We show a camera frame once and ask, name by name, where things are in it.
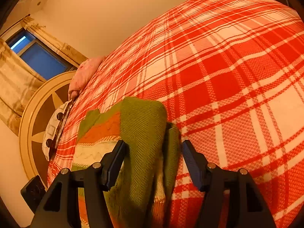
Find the green orange striped knit sweater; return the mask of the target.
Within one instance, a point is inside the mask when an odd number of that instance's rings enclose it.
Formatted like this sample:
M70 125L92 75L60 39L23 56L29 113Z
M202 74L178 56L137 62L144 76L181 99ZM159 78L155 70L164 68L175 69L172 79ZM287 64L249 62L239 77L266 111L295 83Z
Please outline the green orange striped knit sweater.
M100 161L119 140L129 150L115 185L105 192L114 227L164 227L181 150L178 128L158 101L127 97L105 113L88 111L79 126L72 170Z

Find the white patterned pillow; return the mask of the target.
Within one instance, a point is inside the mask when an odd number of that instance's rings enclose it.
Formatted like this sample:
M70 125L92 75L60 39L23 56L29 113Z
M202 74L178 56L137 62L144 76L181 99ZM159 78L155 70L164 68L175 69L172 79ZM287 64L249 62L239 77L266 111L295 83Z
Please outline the white patterned pillow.
M57 150L60 137L73 104L74 102L70 100L58 107L46 126L42 142L42 152L47 161L50 161Z

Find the cream round wooden headboard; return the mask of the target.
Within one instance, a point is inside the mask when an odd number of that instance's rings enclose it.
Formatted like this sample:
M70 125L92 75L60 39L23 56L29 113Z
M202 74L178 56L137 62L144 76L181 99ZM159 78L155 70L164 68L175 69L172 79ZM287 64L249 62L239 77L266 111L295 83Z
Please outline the cream round wooden headboard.
M47 185L49 162L42 151L42 142L47 124L58 107L68 101L68 89L74 71L59 74L47 80L35 91L24 109L19 143L22 164L28 179L39 176Z

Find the beige patterned curtain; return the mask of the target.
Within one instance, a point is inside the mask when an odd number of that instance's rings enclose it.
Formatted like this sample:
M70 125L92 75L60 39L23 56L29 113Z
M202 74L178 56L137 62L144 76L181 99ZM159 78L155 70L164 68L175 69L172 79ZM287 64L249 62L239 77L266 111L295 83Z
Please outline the beige patterned curtain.
M45 27L39 25L30 16L24 17L20 25L73 66L79 67L87 60L86 56L69 44L59 41L46 32ZM1 40L1 120L13 133L19 133L24 109L32 95L45 81L42 75L34 71L4 40Z

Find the blue window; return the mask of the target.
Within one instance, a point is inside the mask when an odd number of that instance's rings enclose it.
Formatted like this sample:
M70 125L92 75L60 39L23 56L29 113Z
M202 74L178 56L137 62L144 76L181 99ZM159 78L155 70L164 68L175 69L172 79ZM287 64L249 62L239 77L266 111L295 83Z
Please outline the blue window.
M74 65L24 29L16 32L6 43L45 80L64 72L76 70Z

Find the pink pillow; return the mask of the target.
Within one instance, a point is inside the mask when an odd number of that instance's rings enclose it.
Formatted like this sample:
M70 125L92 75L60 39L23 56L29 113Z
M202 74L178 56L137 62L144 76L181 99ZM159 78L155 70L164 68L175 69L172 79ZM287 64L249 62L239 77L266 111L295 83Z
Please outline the pink pillow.
M90 58L81 63L69 85L69 100L75 100L83 92L105 58L105 56Z

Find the red white plaid bedspread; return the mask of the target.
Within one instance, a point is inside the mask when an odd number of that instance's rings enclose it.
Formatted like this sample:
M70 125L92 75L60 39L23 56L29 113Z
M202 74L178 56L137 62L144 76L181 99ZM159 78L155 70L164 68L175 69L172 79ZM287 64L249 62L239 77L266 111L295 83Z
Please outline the red white plaid bedspread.
M99 66L67 120L47 183L72 166L79 124L124 97L157 100L184 139L246 168L277 227L303 207L303 22L274 0L187 0Z

